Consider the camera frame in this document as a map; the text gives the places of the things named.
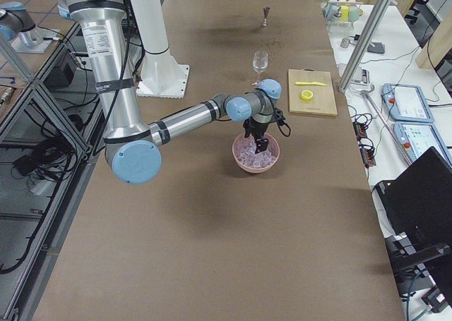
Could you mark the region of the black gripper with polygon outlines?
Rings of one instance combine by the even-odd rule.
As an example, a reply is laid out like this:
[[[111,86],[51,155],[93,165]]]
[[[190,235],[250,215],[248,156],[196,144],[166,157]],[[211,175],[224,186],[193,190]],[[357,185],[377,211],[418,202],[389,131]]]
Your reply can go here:
[[[283,111],[276,109],[272,114],[255,114],[243,122],[244,138],[253,135],[256,143],[255,153],[265,152],[268,148],[268,139],[263,138],[270,123],[278,123],[282,126],[285,123]]]

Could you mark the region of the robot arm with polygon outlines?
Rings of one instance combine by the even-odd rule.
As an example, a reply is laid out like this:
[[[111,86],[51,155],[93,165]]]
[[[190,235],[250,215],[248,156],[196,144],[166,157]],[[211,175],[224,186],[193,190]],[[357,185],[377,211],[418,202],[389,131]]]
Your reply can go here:
[[[190,70],[170,53],[161,1],[59,0],[58,6],[62,17],[82,29],[105,115],[105,158],[119,180],[150,181],[161,167],[159,146],[223,116],[242,123],[257,152],[268,146],[265,133],[270,124],[285,126],[275,105],[282,87],[273,79],[259,81],[242,96],[219,94],[145,123],[138,97],[183,97]]]

